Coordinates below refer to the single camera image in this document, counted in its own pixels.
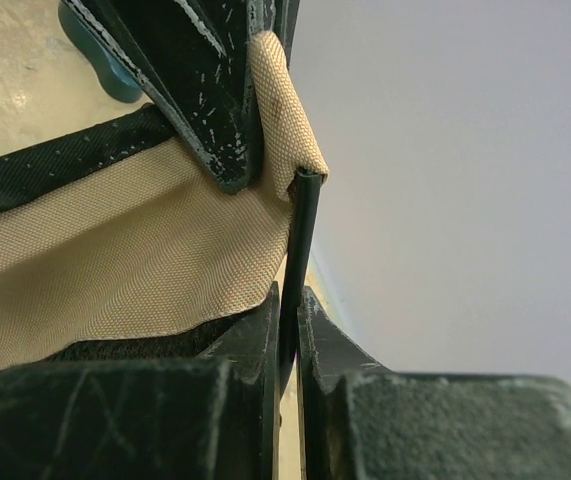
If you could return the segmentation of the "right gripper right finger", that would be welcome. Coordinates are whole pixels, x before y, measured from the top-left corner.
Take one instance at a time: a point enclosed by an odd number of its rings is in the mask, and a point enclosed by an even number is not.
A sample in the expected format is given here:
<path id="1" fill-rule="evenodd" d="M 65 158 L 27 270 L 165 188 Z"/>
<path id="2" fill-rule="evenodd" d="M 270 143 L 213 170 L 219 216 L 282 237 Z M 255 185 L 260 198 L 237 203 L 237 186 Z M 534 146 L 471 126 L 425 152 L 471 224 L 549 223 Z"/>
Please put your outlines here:
<path id="1" fill-rule="evenodd" d="M 306 290 L 297 312 L 308 479 L 571 479 L 571 387 L 531 375 L 397 373 Z"/>

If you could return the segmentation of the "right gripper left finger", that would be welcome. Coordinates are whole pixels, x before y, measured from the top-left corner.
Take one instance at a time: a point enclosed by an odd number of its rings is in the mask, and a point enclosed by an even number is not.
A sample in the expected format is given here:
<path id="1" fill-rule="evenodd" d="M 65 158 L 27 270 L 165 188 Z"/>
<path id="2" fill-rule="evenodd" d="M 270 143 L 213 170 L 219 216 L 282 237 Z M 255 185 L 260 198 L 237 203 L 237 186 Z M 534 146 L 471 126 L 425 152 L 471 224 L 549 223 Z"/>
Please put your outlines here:
<path id="1" fill-rule="evenodd" d="M 276 478 L 279 308 L 0 371 L 0 479 Z"/>

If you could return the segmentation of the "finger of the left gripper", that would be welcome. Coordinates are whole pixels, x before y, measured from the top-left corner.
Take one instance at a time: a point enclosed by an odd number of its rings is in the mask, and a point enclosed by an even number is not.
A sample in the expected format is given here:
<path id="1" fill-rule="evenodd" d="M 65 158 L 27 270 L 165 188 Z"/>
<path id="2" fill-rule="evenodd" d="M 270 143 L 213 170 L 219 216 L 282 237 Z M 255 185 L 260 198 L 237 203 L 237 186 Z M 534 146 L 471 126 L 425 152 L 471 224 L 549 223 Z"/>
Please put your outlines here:
<path id="1" fill-rule="evenodd" d="M 280 40 L 287 64 L 291 61 L 299 0 L 249 0 L 249 36 L 272 31 Z"/>
<path id="2" fill-rule="evenodd" d="M 159 107 L 227 194 L 260 173 L 263 132 L 248 48 L 262 1 L 70 1 L 80 23 Z"/>

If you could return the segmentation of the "black tent pole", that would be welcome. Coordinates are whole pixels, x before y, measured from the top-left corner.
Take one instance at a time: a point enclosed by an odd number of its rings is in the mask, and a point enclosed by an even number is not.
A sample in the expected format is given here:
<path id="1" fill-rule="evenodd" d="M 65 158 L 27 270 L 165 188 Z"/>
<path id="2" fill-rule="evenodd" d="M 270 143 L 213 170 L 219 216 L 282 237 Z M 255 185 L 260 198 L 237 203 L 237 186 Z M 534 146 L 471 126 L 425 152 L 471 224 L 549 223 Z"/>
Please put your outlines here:
<path id="1" fill-rule="evenodd" d="M 280 396 L 285 393 L 296 355 L 297 310 L 302 303 L 322 181 L 320 174 L 305 169 L 298 169 L 294 178 L 293 212 L 279 316 Z"/>

